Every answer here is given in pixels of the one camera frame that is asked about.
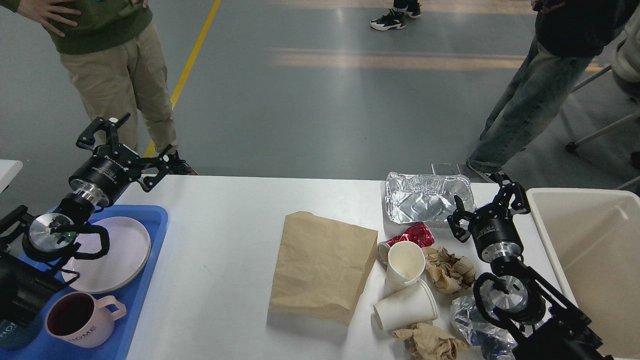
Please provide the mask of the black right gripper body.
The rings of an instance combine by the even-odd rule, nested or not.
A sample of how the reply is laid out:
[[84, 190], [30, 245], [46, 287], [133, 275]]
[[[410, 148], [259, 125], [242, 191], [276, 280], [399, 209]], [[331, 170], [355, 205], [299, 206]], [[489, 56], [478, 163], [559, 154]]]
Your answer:
[[506, 256], [520, 257], [524, 251], [521, 237], [510, 215], [491, 215], [470, 221], [470, 233], [478, 257], [489, 264]]

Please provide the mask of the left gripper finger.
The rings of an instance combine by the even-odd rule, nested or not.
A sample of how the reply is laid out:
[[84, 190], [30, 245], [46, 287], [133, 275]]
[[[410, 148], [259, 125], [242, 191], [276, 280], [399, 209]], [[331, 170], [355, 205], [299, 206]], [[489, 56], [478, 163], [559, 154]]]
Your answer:
[[[170, 166], [165, 157], [174, 146], [167, 145], [156, 157], [139, 157], [131, 159], [131, 183], [137, 182], [141, 189], [149, 193], [157, 184], [170, 172]], [[155, 169], [157, 173], [153, 176], [143, 175], [143, 171]]]
[[131, 114], [127, 112], [122, 118], [96, 117], [77, 138], [76, 146], [82, 150], [90, 150], [93, 155], [109, 161], [130, 161], [131, 150], [119, 139], [118, 130], [125, 125]]

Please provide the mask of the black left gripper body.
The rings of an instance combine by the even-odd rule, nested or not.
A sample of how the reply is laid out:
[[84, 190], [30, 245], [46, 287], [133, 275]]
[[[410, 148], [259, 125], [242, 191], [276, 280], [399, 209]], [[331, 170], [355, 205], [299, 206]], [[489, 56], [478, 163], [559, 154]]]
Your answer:
[[111, 207], [131, 183], [141, 176], [141, 168], [134, 166], [141, 157], [137, 153], [120, 153], [113, 159], [110, 155], [92, 155], [69, 178], [71, 193], [89, 201], [94, 207]]

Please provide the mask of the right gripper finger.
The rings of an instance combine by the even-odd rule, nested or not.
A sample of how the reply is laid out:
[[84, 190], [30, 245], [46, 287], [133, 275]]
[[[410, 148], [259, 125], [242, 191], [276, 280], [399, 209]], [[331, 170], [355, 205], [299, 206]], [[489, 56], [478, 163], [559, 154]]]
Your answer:
[[471, 224], [471, 221], [476, 218], [476, 214], [466, 210], [463, 200], [458, 195], [454, 195], [454, 203], [455, 210], [446, 217], [446, 222], [455, 239], [461, 243], [466, 243], [471, 233], [467, 228], [462, 228], [461, 221], [465, 220]]
[[498, 184], [498, 194], [489, 203], [487, 214], [490, 218], [512, 218], [514, 215], [530, 214], [530, 202], [524, 187], [511, 180], [505, 173], [492, 173], [492, 182]]

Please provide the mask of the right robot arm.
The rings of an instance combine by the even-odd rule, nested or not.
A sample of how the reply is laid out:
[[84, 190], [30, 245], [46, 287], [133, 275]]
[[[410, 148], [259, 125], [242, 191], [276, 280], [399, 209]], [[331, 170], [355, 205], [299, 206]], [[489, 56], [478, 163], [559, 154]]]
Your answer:
[[481, 316], [506, 330], [516, 342], [517, 360], [603, 360], [602, 339], [591, 319], [566, 296], [524, 264], [524, 245], [514, 215], [528, 214], [524, 188], [502, 184], [493, 200], [473, 212], [454, 196], [455, 210], [446, 221], [461, 243], [473, 239], [478, 257], [491, 271], [480, 274], [473, 296]]

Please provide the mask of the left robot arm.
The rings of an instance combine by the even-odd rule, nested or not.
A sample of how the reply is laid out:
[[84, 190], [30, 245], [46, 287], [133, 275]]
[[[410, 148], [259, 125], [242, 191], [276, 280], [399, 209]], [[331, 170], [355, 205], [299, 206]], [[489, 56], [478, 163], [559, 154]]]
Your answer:
[[97, 207], [112, 207], [131, 183], [150, 192], [170, 171], [167, 145], [156, 157], [140, 157], [119, 141], [130, 118], [97, 117], [76, 145], [92, 151], [69, 178], [71, 192], [51, 212], [34, 216], [21, 205], [1, 219], [0, 316], [27, 327], [50, 299], [71, 285], [57, 280], [70, 259], [96, 260], [110, 250], [108, 231], [89, 222]]

